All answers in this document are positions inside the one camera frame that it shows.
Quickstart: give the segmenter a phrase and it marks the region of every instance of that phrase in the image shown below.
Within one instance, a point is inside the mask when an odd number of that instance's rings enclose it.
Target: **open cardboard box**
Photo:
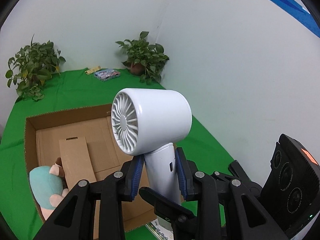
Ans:
[[[61,157],[68,188],[81,179],[89,182],[105,179],[132,159],[118,147],[111,128],[111,104],[77,108],[26,119],[25,161],[27,173],[38,166],[51,166]],[[140,186],[148,187],[143,169]],[[40,206],[38,213],[44,222]],[[133,202],[123,202],[125,231],[156,218],[153,207],[137,195]],[[97,202],[94,239],[98,236],[99,203]]]

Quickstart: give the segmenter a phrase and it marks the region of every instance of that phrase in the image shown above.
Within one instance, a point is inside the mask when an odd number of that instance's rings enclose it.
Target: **teal plush toy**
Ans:
[[[32,193],[45,220],[69,192],[68,189],[63,189],[61,177],[64,177],[64,171],[58,164],[36,167],[29,173]]]

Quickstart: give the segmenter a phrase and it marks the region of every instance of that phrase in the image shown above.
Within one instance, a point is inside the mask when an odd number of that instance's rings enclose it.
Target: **brown plant pot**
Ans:
[[[145,68],[141,63],[137,63],[135,65],[131,63],[131,66],[128,67],[128,69],[130,73],[135,76],[141,76],[143,73],[145,73]]]

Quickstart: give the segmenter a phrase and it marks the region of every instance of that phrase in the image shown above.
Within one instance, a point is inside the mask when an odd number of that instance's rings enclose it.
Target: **orange sticker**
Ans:
[[[308,158],[314,163],[314,164],[317,164],[318,165],[318,163],[316,162],[316,160],[312,157],[312,155],[308,152],[308,151],[306,151],[306,150],[304,150],[304,149],[301,149],[307,156],[308,156]]]

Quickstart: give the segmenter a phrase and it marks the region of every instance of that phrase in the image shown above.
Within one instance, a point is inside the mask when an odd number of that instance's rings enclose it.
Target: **white wall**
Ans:
[[[171,0],[162,85],[264,184],[281,133],[320,161],[320,39],[270,0]]]
[[[21,46],[49,39],[67,62],[62,70],[121,68],[115,41],[151,31],[155,41],[167,0],[20,0],[0,31],[0,135],[17,96],[4,76]]]

